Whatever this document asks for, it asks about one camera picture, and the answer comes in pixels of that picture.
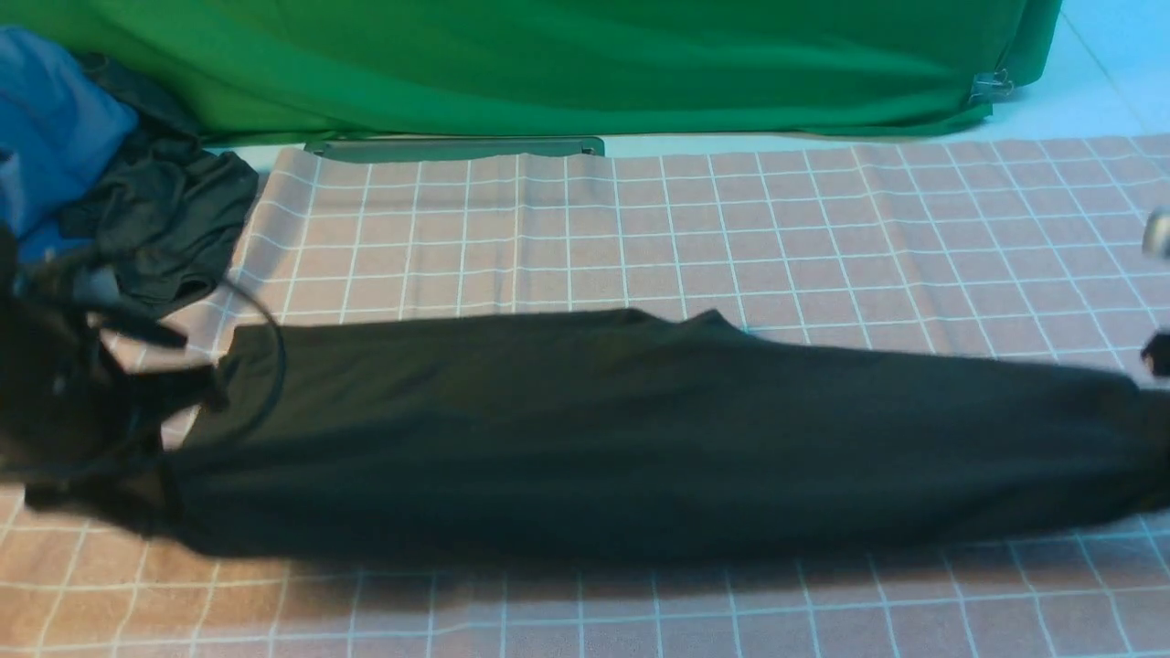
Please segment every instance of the blue fabric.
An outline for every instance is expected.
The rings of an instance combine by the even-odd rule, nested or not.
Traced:
[[[92,187],[137,124],[68,50],[0,26],[0,218],[25,238],[22,261],[82,244],[61,238],[53,213]]]

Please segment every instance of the grid mat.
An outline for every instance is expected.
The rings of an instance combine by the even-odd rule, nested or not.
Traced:
[[[1140,251],[1159,203],[1170,136],[374,166],[289,150],[235,270],[290,324],[716,308],[780,341],[1144,379],[1170,318],[1170,266]],[[214,356],[257,316],[225,293],[176,320]],[[768,569],[461,575],[209,562],[29,515],[13,489],[0,520],[0,657],[1170,658],[1170,516]]]

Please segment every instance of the black fabric pile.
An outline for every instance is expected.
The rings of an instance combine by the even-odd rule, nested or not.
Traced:
[[[668,563],[999,540],[1170,506],[1170,393],[782,344],[710,311],[263,327],[146,487],[29,496],[225,557]]]
[[[75,57],[139,123],[90,193],[60,212],[61,233],[94,239],[106,253],[152,247],[115,274],[122,306],[163,317],[215,289],[260,177],[235,153],[205,151],[199,124],[150,78],[105,55]]]

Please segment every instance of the wire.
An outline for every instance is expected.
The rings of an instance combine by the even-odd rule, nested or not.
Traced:
[[[144,253],[150,254],[151,252],[153,252],[157,255],[161,255],[163,258],[168,258],[176,261],[186,262],[188,267],[192,266],[192,263],[188,262],[191,259],[167,252],[165,249],[159,249],[157,247],[145,247],[140,249],[133,249],[117,255],[96,256],[94,261],[90,262],[90,265],[91,266],[113,265],[117,262],[124,262],[126,260],[137,259]],[[262,425],[264,420],[267,420],[268,417],[271,414],[273,410],[280,402],[281,395],[283,393],[284,377],[285,377],[285,371],[288,369],[288,352],[285,349],[284,333],[281,328],[281,324],[273,315],[271,310],[269,310],[263,302],[256,299],[255,295],[253,295],[250,292],[243,288],[243,286],[241,286],[239,282],[228,279],[226,275],[214,274],[206,270],[201,272],[201,274],[207,276],[209,280],[215,281],[216,287],[222,286],[223,288],[227,288],[230,293],[239,295],[245,302],[248,303],[248,306],[253,307],[260,313],[261,317],[264,321],[264,324],[270,330],[274,349],[276,350],[276,368],[273,375],[273,382],[269,388],[268,396],[264,398],[263,405],[261,405],[261,407],[256,411],[256,413],[253,414],[253,417],[248,420],[248,423],[243,424],[242,426],[238,427],[236,430],[229,432],[223,437],[219,437],[214,441],[208,441],[207,444],[207,445],[214,444],[216,446],[225,446],[246,439],[249,434],[252,434],[252,432],[254,432],[260,425]],[[51,302],[55,302],[54,306],[63,306],[63,307],[73,306],[78,310],[84,310],[84,304],[77,304],[71,300],[68,301],[51,300]],[[115,453],[119,452],[122,450],[131,447],[133,443],[140,438],[139,432],[135,431],[136,429],[133,426],[131,426],[129,430],[130,432],[128,433],[128,436],[117,441],[115,445],[109,446],[108,451],[112,451]],[[139,457],[131,459],[116,458],[116,457],[104,458],[104,459],[98,458],[83,464],[40,464],[35,466],[6,466],[2,464],[2,461],[0,461],[0,484],[14,484],[14,482],[27,484],[30,480],[37,480],[37,481],[49,480],[49,481],[68,482],[70,480],[80,480],[88,478],[121,477],[150,469],[160,464],[164,459],[166,459],[166,455],[167,451],[164,450],[157,454],[151,454],[149,457]]]

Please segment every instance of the green cloth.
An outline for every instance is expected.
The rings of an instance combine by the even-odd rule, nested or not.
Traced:
[[[4,0],[185,98],[213,138],[968,128],[1039,77],[1060,0]]]

